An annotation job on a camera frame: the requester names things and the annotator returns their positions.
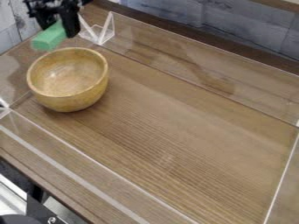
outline wooden bowl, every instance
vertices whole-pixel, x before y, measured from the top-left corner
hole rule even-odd
[[[91,106],[108,85],[104,56],[86,48],[63,48],[42,56],[27,72],[28,86],[38,102],[59,112]]]

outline wooden table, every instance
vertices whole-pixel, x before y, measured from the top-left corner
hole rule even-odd
[[[251,1],[277,7],[286,11],[299,12],[298,0],[251,0]]]
[[[90,5],[83,15],[100,23],[107,13]],[[60,46],[107,57],[108,90],[87,110],[55,113],[28,94],[24,73],[40,56],[28,42],[0,56],[12,103],[0,111],[2,157],[92,223],[293,223],[297,157],[287,197],[277,189],[297,152],[298,77],[115,19],[104,47],[80,38]]]

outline bowl rim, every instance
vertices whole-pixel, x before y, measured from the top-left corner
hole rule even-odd
[[[66,95],[55,95],[55,94],[46,94],[38,87],[35,87],[34,83],[32,83],[32,70],[36,66],[36,64],[44,59],[47,58],[51,54],[56,53],[56,52],[64,52],[64,51],[70,51],[70,50],[80,50],[80,51],[86,51],[86,52],[90,52],[90,53],[94,53],[98,57],[100,57],[100,59],[103,60],[103,72],[102,72],[102,75],[98,79],[98,82],[91,85],[90,87],[87,87],[84,90],[79,91],[78,93],[75,94],[66,94]],[[80,95],[86,92],[88,92],[106,78],[106,76],[108,75],[108,62],[107,62],[107,59],[106,57],[102,55],[100,52],[92,50],[92,49],[88,49],[86,47],[64,47],[59,50],[55,50],[52,52],[48,52],[46,53],[30,66],[28,68],[28,71],[27,71],[27,84],[31,88],[31,90],[38,93],[39,95],[43,95],[43,96],[48,96],[48,97],[55,97],[55,98],[64,98],[64,97],[72,97],[75,95]]]

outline green block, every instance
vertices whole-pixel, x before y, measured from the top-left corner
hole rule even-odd
[[[58,21],[46,31],[42,31],[32,39],[32,48],[35,50],[50,51],[67,38],[62,21]]]

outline green object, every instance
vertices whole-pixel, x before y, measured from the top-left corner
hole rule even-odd
[[[62,21],[58,21],[46,31],[42,31],[32,39],[32,48],[35,50],[50,51],[60,44],[67,38],[67,34],[62,25]]]

